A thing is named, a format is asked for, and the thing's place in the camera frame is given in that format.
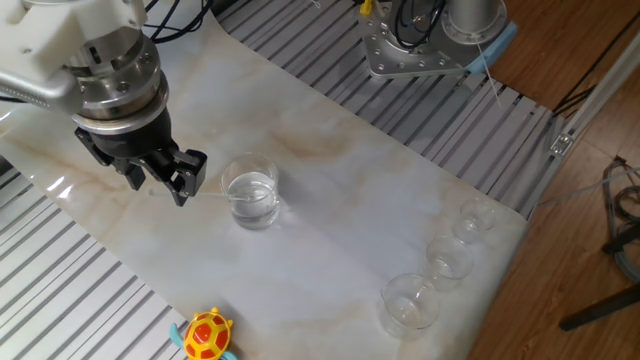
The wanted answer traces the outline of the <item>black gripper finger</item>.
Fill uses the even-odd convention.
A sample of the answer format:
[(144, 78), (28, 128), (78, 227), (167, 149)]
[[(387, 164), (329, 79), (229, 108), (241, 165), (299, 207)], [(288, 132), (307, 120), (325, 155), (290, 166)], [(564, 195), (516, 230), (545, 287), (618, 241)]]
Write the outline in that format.
[(206, 177), (207, 155), (197, 150), (167, 147), (153, 151), (144, 161), (145, 169), (164, 184), (178, 207), (197, 194)]
[(100, 165), (105, 167), (113, 166), (118, 174), (126, 178), (133, 190), (140, 189), (146, 176), (138, 165), (126, 158), (108, 155), (95, 144), (88, 132), (75, 132), (74, 135)]

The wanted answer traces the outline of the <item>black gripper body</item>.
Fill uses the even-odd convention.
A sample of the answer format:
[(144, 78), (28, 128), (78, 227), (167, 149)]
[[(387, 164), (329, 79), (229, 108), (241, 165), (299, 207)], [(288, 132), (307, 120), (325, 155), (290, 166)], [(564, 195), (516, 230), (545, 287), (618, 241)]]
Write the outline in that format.
[(101, 135), (78, 127), (74, 134), (93, 154), (101, 158), (142, 158), (155, 152), (179, 149), (173, 140), (171, 118), (164, 109), (153, 121), (131, 132)]

